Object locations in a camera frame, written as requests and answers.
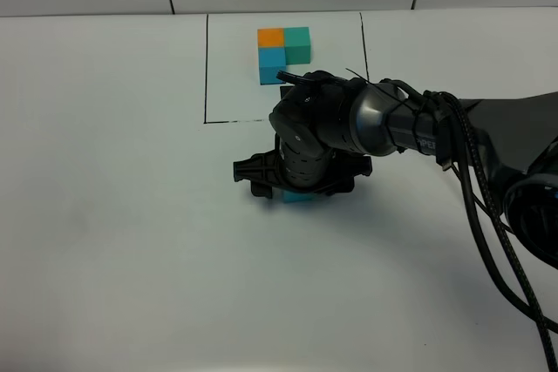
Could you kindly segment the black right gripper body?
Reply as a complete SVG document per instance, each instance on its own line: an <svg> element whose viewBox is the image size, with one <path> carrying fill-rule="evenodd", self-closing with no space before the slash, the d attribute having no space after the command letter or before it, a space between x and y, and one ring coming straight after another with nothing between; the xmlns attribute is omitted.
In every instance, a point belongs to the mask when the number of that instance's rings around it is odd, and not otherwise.
<svg viewBox="0 0 558 372"><path fill-rule="evenodd" d="M254 181L273 191L324 194L340 179L369 176L371 158L363 155L347 131L318 135L323 147L317 156L275 135L274 149L233 163L234 181Z"/></svg>

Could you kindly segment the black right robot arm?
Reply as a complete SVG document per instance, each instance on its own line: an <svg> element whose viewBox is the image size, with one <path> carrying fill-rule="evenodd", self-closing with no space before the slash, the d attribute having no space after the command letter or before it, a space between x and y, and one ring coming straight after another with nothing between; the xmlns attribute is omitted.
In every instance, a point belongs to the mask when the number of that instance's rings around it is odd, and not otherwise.
<svg viewBox="0 0 558 372"><path fill-rule="evenodd" d="M274 148L233 165L256 197L274 190L348 193L375 157L414 150L448 168L460 134L451 123L464 112L496 211L520 243L550 266L557 263L557 96L461 99L419 93L399 80L377 84L325 71L285 71L270 113Z"/></svg>

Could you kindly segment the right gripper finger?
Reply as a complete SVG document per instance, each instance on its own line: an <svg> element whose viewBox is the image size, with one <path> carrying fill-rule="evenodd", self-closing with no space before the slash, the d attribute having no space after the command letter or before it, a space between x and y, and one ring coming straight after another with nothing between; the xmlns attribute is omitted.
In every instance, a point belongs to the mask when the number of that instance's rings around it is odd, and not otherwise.
<svg viewBox="0 0 558 372"><path fill-rule="evenodd" d="M355 187L355 180L353 177L348 177L340 179L335 184L330 185L324 194L326 196L332 196L338 193L351 193Z"/></svg>
<svg viewBox="0 0 558 372"><path fill-rule="evenodd" d="M267 186L254 181L250 182L250 192L256 198L265 198L265 199L273 198L273 188L271 186Z"/></svg>

